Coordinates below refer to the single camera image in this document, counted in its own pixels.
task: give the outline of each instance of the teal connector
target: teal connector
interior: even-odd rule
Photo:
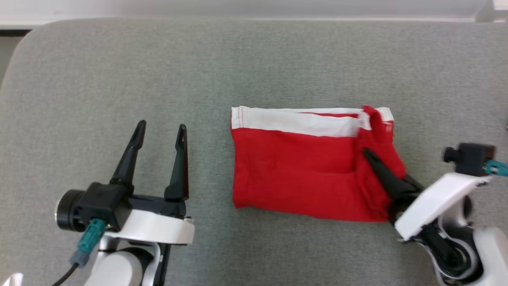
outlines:
[[[94,218],[85,230],[85,233],[78,242],[78,250],[92,253],[93,248],[99,243],[106,232],[106,224],[101,220]]]
[[[85,230],[85,233],[78,242],[78,249],[74,251],[69,262],[77,264],[78,268],[85,267],[90,259],[90,253],[99,243],[106,232],[106,224],[100,219],[93,219]]]
[[[496,160],[485,162],[485,173],[489,175],[498,175],[508,177],[508,164]]]

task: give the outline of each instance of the cable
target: cable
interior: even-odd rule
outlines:
[[[72,273],[74,272],[74,270],[76,270],[76,268],[78,268],[78,264],[77,263],[72,264],[71,268],[67,271],[67,273],[64,274],[62,278],[60,278],[52,286],[60,286],[65,280],[67,280],[67,278],[69,278],[72,275]]]
[[[70,263],[72,264],[71,268],[67,271],[67,273],[62,276],[55,284],[52,286],[60,286],[67,278],[69,278],[76,268],[85,267],[88,259],[90,258],[90,253],[93,248],[99,243],[101,237],[106,232],[106,224],[104,221],[94,218],[90,221],[90,224],[85,230],[85,233],[81,237],[78,242],[78,249],[74,252],[70,259]]]

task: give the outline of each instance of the black cable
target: black cable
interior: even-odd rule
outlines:
[[[72,264],[71,268],[67,271],[67,273],[64,274],[62,278],[60,278],[52,286],[60,286],[63,282],[65,282],[65,280],[67,280],[67,278],[69,278],[72,275],[72,273],[74,272],[74,270],[76,270],[76,268],[78,268],[78,264],[77,263]]]

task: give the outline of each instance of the gray table surface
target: gray table surface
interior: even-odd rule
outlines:
[[[136,192],[162,195],[178,125],[188,127],[195,243],[167,285],[437,285],[430,258],[387,223],[318,220],[231,201],[230,107],[388,106],[395,147],[429,185],[445,146],[498,146],[508,160],[508,25],[93,19],[26,36],[0,91],[0,280],[48,285],[78,233],[60,196],[108,182],[140,119]],[[474,220],[508,232],[508,180],[473,196]],[[67,285],[81,285],[77,271]]]

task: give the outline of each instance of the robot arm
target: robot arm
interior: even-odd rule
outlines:
[[[396,178],[370,150],[364,150],[374,173],[392,198],[390,222],[405,242],[417,242],[430,254],[442,286],[497,286],[508,281],[508,239],[497,228],[471,227],[467,196],[508,174],[493,160],[494,147],[465,144],[447,148],[444,160],[455,162],[448,173],[424,189],[411,177]]]
[[[176,159],[164,197],[134,195],[136,158],[143,146],[146,122],[140,121],[109,184],[92,183],[86,191],[70,190],[58,203],[55,220],[63,230],[83,232],[83,240],[99,243],[92,274],[85,285],[162,286],[171,245],[192,244],[194,220],[186,217],[188,199],[187,133],[180,125]],[[98,224],[105,231],[88,233]],[[118,250],[120,241],[131,247]],[[78,244],[71,264],[84,267],[88,260]]]

